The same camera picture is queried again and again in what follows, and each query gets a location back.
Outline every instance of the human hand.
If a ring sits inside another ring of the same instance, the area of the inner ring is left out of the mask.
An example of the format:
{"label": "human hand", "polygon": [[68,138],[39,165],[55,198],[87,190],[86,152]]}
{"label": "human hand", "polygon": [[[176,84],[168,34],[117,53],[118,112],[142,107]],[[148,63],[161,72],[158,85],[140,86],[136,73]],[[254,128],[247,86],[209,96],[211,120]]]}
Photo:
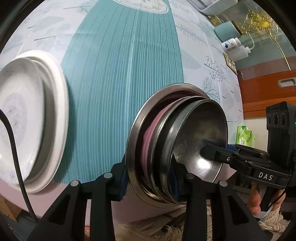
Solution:
{"label": "human hand", "polygon": [[[277,199],[281,194],[283,193],[283,190],[278,190],[275,195],[274,199]],[[276,201],[276,203],[272,207],[272,211],[276,210],[278,207],[281,206],[282,202],[285,200],[286,194],[284,194],[279,200]],[[260,208],[261,203],[261,196],[258,192],[258,184],[252,182],[252,190],[249,197],[249,201],[247,203],[247,207],[251,211],[252,215],[259,215],[261,212]]]}

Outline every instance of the glass panel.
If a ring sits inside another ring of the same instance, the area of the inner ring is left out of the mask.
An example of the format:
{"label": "glass panel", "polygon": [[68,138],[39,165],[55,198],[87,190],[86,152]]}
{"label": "glass panel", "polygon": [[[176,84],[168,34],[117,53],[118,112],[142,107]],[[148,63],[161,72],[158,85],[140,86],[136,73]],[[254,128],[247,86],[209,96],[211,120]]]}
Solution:
{"label": "glass panel", "polygon": [[219,14],[222,21],[234,21],[243,36],[242,45],[253,46],[249,57],[235,62],[240,80],[296,69],[296,52],[272,18],[253,0],[239,1]]}

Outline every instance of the green tissue pack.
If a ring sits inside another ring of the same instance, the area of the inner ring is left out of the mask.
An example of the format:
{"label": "green tissue pack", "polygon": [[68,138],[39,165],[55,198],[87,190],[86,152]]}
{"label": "green tissue pack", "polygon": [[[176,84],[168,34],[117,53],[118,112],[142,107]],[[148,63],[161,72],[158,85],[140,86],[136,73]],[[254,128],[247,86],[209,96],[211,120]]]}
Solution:
{"label": "green tissue pack", "polygon": [[254,147],[255,145],[255,135],[246,126],[237,127],[237,138],[236,144]]}

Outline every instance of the metal bowl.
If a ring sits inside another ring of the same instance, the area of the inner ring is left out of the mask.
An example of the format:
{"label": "metal bowl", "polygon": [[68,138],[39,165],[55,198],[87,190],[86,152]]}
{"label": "metal bowl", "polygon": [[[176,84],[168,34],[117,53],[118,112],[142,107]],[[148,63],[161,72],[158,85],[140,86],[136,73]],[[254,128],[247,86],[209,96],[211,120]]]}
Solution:
{"label": "metal bowl", "polygon": [[126,168],[130,184],[136,194],[146,203],[154,207],[171,207],[172,204],[157,199],[157,195],[144,181],[140,155],[143,134],[160,110],[168,104],[186,96],[208,96],[199,88],[185,83],[172,84],[155,92],[139,110],[126,145]]}
{"label": "metal bowl", "polygon": [[221,147],[227,146],[227,121],[221,106],[214,100],[204,99],[186,106],[173,121],[167,121],[160,134],[155,158],[160,157],[160,184],[164,193],[169,191],[168,173],[174,154],[191,172],[204,181],[213,182],[222,164],[200,156],[200,149],[209,141]]}
{"label": "metal bowl", "polygon": [[162,115],[160,120],[158,121],[150,143],[148,147],[148,157],[147,157],[147,172],[148,172],[148,181],[152,188],[152,190],[160,197],[163,198],[164,201],[167,201],[169,203],[176,203],[175,200],[167,195],[165,195],[161,185],[160,185],[160,179],[159,179],[159,170],[157,168],[159,159],[154,158],[154,152],[157,147],[157,141],[160,136],[160,133],[167,122],[169,118],[171,118],[171,115],[174,115],[176,118],[178,116],[178,113],[180,113],[184,107],[189,105],[190,103],[205,99],[203,96],[189,96],[189,97],[183,97],[179,100],[177,100],[175,103],[173,103],[172,106],[170,106],[169,109]]}

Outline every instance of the table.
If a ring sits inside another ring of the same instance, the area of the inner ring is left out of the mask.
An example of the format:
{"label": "table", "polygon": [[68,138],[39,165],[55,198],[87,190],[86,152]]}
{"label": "table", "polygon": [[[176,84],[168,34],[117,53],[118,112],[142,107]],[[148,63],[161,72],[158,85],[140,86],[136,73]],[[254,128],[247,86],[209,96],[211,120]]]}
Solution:
{"label": "table", "polygon": [[[61,63],[70,102],[59,170],[44,190],[29,195],[36,214],[41,217],[71,180],[94,180],[120,162],[136,113],[165,85],[194,84],[217,101],[234,143],[242,101],[220,43],[186,0],[45,0],[29,14],[1,52],[0,68],[25,51],[47,51]],[[223,166],[218,179],[233,173]],[[27,209],[21,193],[2,180],[0,194]],[[115,223],[169,211],[145,204],[130,187],[112,208]]]}

